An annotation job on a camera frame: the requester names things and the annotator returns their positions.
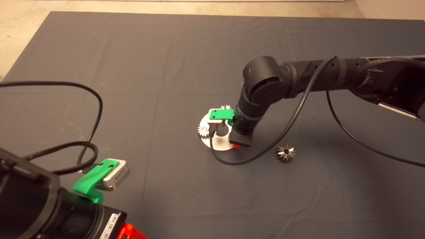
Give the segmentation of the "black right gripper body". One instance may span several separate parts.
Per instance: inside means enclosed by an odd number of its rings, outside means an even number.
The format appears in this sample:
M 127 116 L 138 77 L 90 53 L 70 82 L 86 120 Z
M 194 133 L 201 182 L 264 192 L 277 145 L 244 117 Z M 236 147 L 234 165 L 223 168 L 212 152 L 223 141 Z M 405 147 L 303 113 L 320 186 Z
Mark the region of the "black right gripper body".
M 253 141 L 256 121 L 243 116 L 234 116 L 232 122 L 233 126 L 229 136 L 229 142 L 243 147 L 250 147 Z

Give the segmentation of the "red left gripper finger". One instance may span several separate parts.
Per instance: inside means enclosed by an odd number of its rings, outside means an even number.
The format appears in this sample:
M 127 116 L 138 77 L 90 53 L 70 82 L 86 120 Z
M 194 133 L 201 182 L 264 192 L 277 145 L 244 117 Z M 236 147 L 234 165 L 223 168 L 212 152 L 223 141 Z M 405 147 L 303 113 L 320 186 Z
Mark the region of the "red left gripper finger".
M 147 239 L 147 236 L 137 230 L 132 224 L 124 223 L 117 239 Z

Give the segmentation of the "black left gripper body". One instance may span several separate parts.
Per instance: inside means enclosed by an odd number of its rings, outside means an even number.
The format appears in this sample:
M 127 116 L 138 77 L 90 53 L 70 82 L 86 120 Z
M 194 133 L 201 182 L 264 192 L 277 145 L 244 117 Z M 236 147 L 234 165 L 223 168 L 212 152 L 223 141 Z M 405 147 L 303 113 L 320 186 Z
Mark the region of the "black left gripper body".
M 93 239 L 117 239 L 121 228 L 127 219 L 125 211 L 107 207 L 97 206 L 97 214 L 92 228 Z

